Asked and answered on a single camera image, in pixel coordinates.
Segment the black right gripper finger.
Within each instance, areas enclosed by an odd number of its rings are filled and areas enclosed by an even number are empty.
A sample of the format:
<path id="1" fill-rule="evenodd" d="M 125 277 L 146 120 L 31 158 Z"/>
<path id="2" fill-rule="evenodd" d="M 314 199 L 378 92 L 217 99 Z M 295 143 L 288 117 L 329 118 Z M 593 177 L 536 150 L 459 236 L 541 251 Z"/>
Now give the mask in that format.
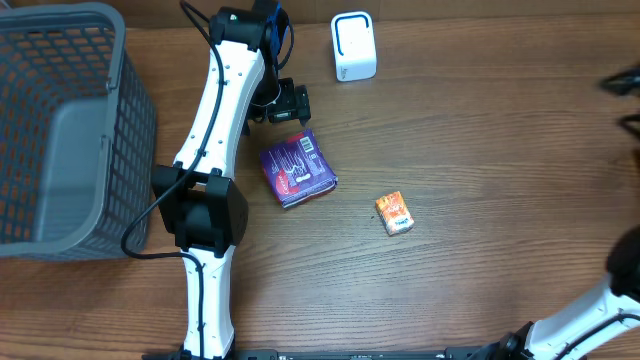
<path id="1" fill-rule="evenodd" d="M 640 115 L 626 115 L 618 120 L 618 125 L 634 138 L 640 138 Z"/>
<path id="2" fill-rule="evenodd" d="M 632 67 L 601 80 L 599 87 L 616 96 L 639 95 L 639 68 Z"/>

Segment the purple sanitary pad pack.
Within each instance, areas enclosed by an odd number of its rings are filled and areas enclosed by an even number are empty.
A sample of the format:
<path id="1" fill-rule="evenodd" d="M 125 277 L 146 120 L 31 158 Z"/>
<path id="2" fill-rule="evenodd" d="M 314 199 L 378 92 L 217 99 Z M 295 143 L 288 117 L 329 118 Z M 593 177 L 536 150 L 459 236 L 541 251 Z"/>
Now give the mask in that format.
<path id="1" fill-rule="evenodd" d="M 338 176 L 326 161 L 311 129 L 260 153 L 271 190 L 284 209 L 331 192 Z"/>

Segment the small orange snack packet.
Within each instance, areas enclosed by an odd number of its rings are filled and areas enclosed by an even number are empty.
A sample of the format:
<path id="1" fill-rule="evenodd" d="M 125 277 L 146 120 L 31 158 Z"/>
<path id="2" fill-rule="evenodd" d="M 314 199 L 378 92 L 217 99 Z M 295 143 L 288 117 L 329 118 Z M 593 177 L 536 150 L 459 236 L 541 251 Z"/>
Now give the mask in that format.
<path id="1" fill-rule="evenodd" d="M 415 224 L 399 191 L 378 198 L 375 207 L 389 236 L 405 233 Z"/>

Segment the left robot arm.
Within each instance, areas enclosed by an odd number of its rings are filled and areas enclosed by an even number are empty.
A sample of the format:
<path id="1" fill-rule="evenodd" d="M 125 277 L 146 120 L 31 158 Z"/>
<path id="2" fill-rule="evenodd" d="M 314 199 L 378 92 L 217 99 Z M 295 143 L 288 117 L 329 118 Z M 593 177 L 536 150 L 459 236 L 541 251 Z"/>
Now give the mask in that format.
<path id="1" fill-rule="evenodd" d="M 187 139 L 172 165 L 156 166 L 151 180 L 153 206 L 175 239 L 187 279 L 187 331 L 171 356 L 230 359 L 231 262 L 249 215 L 234 181 L 239 140 L 250 122 L 306 124 L 311 110 L 306 87 L 279 76 L 294 44 L 279 2 L 223 7 L 211 17 L 186 1 L 180 7 L 207 43 L 209 67 Z"/>

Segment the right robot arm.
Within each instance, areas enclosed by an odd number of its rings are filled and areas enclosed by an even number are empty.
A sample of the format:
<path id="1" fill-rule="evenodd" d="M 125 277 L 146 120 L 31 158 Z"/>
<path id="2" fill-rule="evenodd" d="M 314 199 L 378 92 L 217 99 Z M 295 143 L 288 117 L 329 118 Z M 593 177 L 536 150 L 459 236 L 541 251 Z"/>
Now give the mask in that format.
<path id="1" fill-rule="evenodd" d="M 529 322 L 471 359 L 582 359 L 639 326 L 639 227 L 626 231 L 606 260 L 606 275 L 554 315 Z"/>

